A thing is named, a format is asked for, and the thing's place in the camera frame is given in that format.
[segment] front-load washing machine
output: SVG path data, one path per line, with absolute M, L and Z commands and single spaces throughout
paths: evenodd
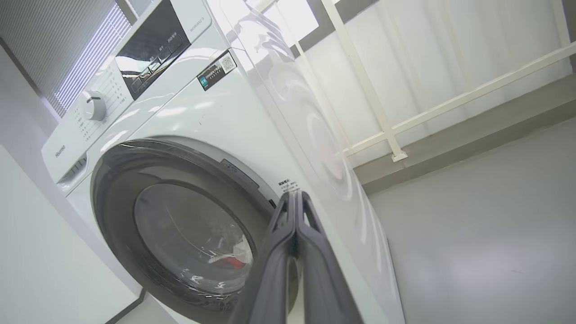
M 181 323 L 230 319 L 279 197 L 297 189 L 363 320 L 404 323 L 384 229 L 278 27 L 242 0 L 154 1 L 42 154 L 110 253 Z M 294 260 L 290 307 L 300 273 Z

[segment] window blind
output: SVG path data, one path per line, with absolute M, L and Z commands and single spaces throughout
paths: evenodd
M 0 36 L 59 116 L 129 28 L 113 0 L 0 2 Z

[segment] qr code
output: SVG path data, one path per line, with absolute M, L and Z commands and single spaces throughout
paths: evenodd
M 236 63 L 234 62 L 234 59 L 232 58 L 232 55 L 230 55 L 230 53 L 226 53 L 226 55 L 224 55 L 220 59 L 220 66 L 222 66 L 222 70 L 224 70 L 224 73 L 228 73 L 234 70 L 234 68 L 236 67 Z

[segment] dial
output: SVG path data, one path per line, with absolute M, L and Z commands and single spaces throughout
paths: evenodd
M 82 91 L 81 107 L 84 119 L 102 120 L 106 116 L 104 96 L 98 91 Z

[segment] gray floor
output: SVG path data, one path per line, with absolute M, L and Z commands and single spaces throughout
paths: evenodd
M 576 120 L 370 196 L 408 324 L 576 323 Z
M 177 324 L 177 322 L 154 297 L 146 295 L 142 304 L 119 320 L 118 324 Z

